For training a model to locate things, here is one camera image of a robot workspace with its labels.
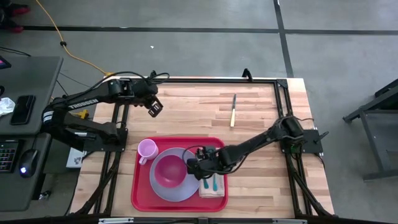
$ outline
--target knife handle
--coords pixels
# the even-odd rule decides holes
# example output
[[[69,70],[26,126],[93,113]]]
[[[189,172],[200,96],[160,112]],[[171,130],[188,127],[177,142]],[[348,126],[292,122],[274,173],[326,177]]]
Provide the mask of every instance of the knife handle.
[[[232,116],[231,116],[231,128],[235,126],[235,109],[232,109]]]

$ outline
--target keyboard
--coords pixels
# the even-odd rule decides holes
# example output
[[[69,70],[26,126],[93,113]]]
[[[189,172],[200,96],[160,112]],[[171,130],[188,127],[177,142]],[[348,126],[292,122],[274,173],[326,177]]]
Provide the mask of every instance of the keyboard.
[[[16,156],[22,145],[22,140],[0,139],[0,173],[13,172]]]

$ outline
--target cup handle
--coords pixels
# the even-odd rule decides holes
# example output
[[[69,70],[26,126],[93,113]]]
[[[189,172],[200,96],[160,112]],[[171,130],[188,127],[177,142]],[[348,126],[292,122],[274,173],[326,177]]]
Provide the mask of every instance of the cup handle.
[[[139,163],[140,163],[141,165],[145,165],[146,162],[147,162],[147,159],[144,158],[144,157],[141,157],[141,159],[139,159]]]

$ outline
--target wooden table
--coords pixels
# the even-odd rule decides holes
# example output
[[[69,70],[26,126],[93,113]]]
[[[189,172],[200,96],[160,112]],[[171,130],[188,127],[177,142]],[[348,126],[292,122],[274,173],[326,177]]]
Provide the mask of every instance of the wooden table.
[[[311,118],[304,81],[288,79],[294,115]],[[231,104],[236,98],[235,127],[229,127]],[[131,107],[127,127],[127,148],[121,158],[113,201],[113,217],[218,217],[218,218],[292,218],[292,199],[285,157],[278,144],[270,144],[252,153],[242,167],[228,176],[229,200],[226,208],[216,213],[139,212],[130,200],[134,163],[138,143],[149,136],[213,136],[226,145],[239,144],[263,131],[278,118],[272,85],[254,83],[164,83],[158,98],[164,105],[156,118],[144,108]],[[100,103],[94,121],[111,121],[114,105]],[[302,122],[307,129],[312,121]],[[84,160],[71,212],[77,211],[97,187],[103,163],[103,152]],[[303,155],[307,184],[314,196],[333,213],[325,171],[319,158]],[[108,189],[104,191],[103,206]],[[300,208],[304,211],[301,191]]]

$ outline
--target concrete floor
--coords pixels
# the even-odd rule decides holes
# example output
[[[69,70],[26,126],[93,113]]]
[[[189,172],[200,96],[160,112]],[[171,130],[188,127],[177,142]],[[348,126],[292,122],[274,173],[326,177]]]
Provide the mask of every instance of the concrete floor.
[[[21,24],[49,25],[35,5],[17,18]],[[61,26],[207,27],[277,29],[272,0],[42,0]],[[397,30],[394,0],[280,0],[286,29]],[[108,72],[151,70],[175,76],[238,77],[249,68],[255,77],[286,77],[279,34],[175,32],[62,32],[68,48]],[[0,32],[0,45],[32,55],[64,57],[62,72],[87,85],[102,74],[68,57],[53,31]],[[287,35],[294,77],[304,78],[315,124],[330,134],[323,140],[326,175],[335,213],[345,218],[398,223],[398,178],[364,183],[376,163],[362,124],[344,115],[369,101],[397,78],[395,35]],[[60,76],[66,91],[86,89]],[[56,86],[54,96],[62,95]],[[63,215],[76,173],[52,183],[48,201],[28,211],[0,213],[0,220]]]

